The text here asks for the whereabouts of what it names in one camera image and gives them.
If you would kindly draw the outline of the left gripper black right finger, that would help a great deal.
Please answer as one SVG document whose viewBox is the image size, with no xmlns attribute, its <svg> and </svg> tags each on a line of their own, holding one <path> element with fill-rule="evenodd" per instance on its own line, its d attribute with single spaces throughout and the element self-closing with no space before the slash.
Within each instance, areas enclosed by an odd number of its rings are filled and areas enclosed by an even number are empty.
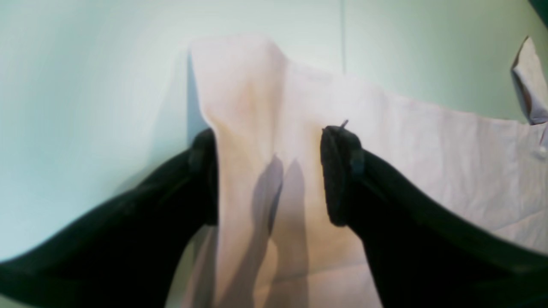
<svg viewBox="0 0 548 308">
<path fill-rule="evenodd" d="M 320 156 L 329 219 L 360 238 L 384 308 L 547 306 L 545 254 L 451 213 L 343 125 L 322 129 Z"/>
</svg>

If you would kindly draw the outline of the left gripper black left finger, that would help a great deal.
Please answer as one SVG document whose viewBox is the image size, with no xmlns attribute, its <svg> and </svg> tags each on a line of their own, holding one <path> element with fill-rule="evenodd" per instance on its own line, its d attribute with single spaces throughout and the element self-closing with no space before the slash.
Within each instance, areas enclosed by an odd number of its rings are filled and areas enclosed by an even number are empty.
<svg viewBox="0 0 548 308">
<path fill-rule="evenodd" d="M 218 223 L 215 135 L 1 263 L 1 294 L 39 308 L 162 308 L 194 234 Z"/>
</svg>

